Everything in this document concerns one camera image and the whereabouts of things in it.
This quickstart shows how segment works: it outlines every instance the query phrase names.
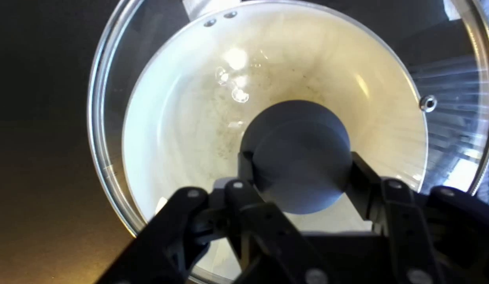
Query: dark background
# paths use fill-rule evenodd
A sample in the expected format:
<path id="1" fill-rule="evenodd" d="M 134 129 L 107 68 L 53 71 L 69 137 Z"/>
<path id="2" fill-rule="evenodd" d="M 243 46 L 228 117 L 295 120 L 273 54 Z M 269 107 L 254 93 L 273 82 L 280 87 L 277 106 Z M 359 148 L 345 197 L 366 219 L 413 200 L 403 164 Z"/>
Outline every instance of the dark background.
<path id="1" fill-rule="evenodd" d="M 0 2 L 0 282 L 93 282 L 131 240 L 86 147 L 112 0 Z M 489 177 L 481 199 L 489 202 Z"/>

